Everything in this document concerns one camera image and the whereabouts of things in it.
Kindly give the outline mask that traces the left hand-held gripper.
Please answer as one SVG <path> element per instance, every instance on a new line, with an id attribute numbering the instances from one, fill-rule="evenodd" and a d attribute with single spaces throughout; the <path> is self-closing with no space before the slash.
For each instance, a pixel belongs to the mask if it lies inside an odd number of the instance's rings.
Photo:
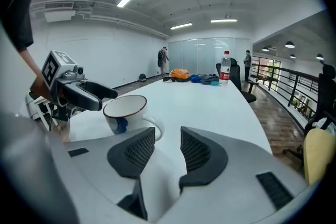
<path id="1" fill-rule="evenodd" d="M 57 107 L 58 113 L 52 117 L 61 121 L 68 121 L 71 118 L 76 110 L 74 106 L 89 111 L 99 111 L 102 108 L 101 99 L 118 97 L 118 93 L 113 88 L 83 80 L 85 78 L 83 67 L 62 51 L 50 51 L 41 73 L 50 91 L 51 103 Z"/>

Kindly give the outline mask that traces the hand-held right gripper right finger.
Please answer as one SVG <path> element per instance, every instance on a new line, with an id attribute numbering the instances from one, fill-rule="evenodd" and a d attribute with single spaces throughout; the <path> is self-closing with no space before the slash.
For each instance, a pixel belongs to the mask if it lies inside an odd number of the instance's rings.
<path id="1" fill-rule="evenodd" d="M 281 224 L 306 201 L 307 183 L 260 146 L 181 127 L 187 172 L 157 224 Z"/>

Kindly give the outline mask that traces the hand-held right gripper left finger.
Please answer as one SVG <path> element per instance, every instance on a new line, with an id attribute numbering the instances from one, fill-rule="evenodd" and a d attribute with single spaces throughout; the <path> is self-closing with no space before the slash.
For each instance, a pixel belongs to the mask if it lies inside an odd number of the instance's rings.
<path id="1" fill-rule="evenodd" d="M 63 143 L 51 153 L 79 223 L 146 223 L 140 175 L 154 152 L 155 128 Z"/>

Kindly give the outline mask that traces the white ceramic mug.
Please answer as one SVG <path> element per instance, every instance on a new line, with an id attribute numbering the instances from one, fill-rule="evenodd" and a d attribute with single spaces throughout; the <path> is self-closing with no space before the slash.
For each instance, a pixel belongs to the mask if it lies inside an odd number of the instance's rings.
<path id="1" fill-rule="evenodd" d="M 114 135 L 124 134 L 145 127 L 145 122 L 159 129 L 155 140 L 159 141 L 164 133 L 163 122 L 148 111 L 148 100 L 142 95 L 125 95 L 113 99 L 103 108 L 103 115 Z"/>

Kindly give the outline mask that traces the long white table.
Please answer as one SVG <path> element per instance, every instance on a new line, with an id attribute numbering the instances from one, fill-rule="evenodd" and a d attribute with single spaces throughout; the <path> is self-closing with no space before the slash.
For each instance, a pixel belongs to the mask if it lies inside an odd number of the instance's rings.
<path id="1" fill-rule="evenodd" d="M 141 174 L 146 208 L 159 214 L 179 198 L 179 178 L 186 173 L 180 151 L 181 126 L 254 143 L 270 151 L 266 135 L 250 105 L 236 87 L 158 81 L 133 91 L 148 100 L 165 133 Z M 72 142 L 112 136 L 102 111 L 84 111 L 70 121 Z"/>

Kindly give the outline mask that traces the orange cloth bag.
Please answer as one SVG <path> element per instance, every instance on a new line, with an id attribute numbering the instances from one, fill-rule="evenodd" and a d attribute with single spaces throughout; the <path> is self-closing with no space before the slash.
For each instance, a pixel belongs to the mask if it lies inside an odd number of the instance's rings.
<path id="1" fill-rule="evenodd" d="M 187 69 L 173 69 L 170 72 L 170 78 L 173 78 L 177 82 L 187 82 L 190 80 L 191 74 Z"/>

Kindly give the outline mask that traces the white ceiling air conditioner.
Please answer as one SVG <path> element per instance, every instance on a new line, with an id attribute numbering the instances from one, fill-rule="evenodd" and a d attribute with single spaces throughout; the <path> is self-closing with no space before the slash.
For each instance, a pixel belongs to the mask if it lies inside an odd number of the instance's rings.
<path id="1" fill-rule="evenodd" d="M 48 23 L 71 20 L 76 14 L 74 2 L 45 3 L 44 14 Z"/>

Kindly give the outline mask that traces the grey cloth bundle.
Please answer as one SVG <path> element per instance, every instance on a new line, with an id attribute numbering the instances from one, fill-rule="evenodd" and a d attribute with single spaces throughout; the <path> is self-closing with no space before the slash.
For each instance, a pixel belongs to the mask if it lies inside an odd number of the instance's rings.
<path id="1" fill-rule="evenodd" d="M 219 81 L 219 77 L 216 74 L 202 74 L 199 75 L 200 79 L 201 79 L 201 84 L 204 85 L 210 85 L 211 81 Z"/>

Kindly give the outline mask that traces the black metal railing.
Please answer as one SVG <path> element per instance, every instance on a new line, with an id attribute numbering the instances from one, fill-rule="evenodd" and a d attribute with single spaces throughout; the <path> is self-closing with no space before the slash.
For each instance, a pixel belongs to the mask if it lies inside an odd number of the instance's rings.
<path id="1" fill-rule="evenodd" d="M 250 78 L 284 106 L 302 127 L 315 115 L 318 77 L 293 70 L 288 62 L 256 57 L 251 64 Z"/>

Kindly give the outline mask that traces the clear water bottle red label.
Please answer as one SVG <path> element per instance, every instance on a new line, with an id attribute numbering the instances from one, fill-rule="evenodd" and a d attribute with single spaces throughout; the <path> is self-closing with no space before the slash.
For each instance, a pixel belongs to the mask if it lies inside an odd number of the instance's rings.
<path id="1" fill-rule="evenodd" d="M 220 64 L 219 82 L 221 86 L 227 86 L 229 81 L 231 60 L 229 51 L 225 50 Z"/>

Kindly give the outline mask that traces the white clothes heap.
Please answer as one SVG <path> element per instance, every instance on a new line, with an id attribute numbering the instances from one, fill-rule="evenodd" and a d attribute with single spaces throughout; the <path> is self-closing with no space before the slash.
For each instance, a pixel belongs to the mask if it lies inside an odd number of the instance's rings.
<path id="1" fill-rule="evenodd" d="M 325 130 L 331 135 L 336 136 L 336 124 L 327 117 L 314 121 L 312 126 L 317 129 Z"/>

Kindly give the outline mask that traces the person's black t-shirt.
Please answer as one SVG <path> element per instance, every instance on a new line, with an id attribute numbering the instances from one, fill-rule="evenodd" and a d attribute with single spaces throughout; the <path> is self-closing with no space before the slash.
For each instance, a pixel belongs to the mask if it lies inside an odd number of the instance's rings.
<path id="1" fill-rule="evenodd" d="M 2 25 L 18 52 L 25 51 L 34 43 L 29 8 L 32 0 L 12 0 Z"/>

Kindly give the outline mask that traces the frosted glass partition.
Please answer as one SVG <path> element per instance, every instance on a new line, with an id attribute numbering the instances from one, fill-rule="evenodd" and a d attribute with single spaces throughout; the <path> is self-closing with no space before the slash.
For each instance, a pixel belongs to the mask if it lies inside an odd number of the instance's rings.
<path id="1" fill-rule="evenodd" d="M 169 71 L 181 68 L 190 74 L 217 74 L 215 65 L 221 63 L 226 50 L 242 65 L 246 50 L 252 50 L 252 43 L 244 38 L 211 37 L 173 41 L 167 47 Z"/>

